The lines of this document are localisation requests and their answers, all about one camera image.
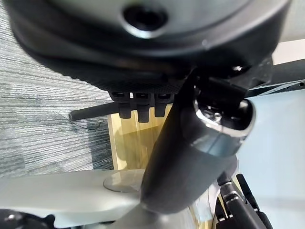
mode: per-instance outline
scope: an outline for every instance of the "black wire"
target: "black wire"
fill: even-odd
[[[68,119],[68,118],[66,118],[65,116],[63,116],[62,114],[60,114],[60,113],[58,113],[58,112],[56,112],[56,113],[59,114],[60,116],[62,116],[64,119],[68,120],[72,125],[76,125],[76,126],[78,126],[78,127],[81,127],[81,128],[83,128],[83,129],[86,129],[86,130],[97,130],[98,128],[101,127],[101,123],[102,123],[102,122],[100,122],[99,125],[98,125],[96,128],[94,128],[94,129],[86,128],[86,127],[84,127],[84,126],[81,126],[81,125],[78,125],[78,124],[74,123],[74,122],[71,121],[70,119]]]

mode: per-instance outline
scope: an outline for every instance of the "gray carpet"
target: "gray carpet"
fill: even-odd
[[[0,177],[112,169],[106,117],[78,122],[87,128],[102,122],[94,131],[61,116],[110,101],[107,92],[27,56],[0,2]]]

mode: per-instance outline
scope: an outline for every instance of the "light wood surface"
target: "light wood surface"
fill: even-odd
[[[145,169],[164,121],[171,109],[166,107],[165,117],[154,117],[150,108],[149,122],[139,123],[137,112],[131,119],[120,119],[119,114],[108,116],[108,127],[114,169]],[[200,223],[194,218],[197,229],[210,229],[212,221]]]

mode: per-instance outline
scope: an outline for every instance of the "metal bolt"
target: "metal bolt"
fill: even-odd
[[[243,69],[242,66],[235,66],[233,67],[233,71],[241,71]]]
[[[221,120],[221,118],[222,118],[222,116],[221,116],[220,113],[215,113],[214,114],[214,119],[215,119],[216,122],[219,122]]]
[[[13,214],[11,214],[11,215],[9,215],[8,217],[6,217],[4,220],[5,220],[5,221],[13,221],[15,218],[16,218],[16,216],[13,215]]]

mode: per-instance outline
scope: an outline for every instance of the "white wall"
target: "white wall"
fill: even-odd
[[[305,90],[254,97],[254,129],[240,149],[244,174],[274,229],[305,225]]]

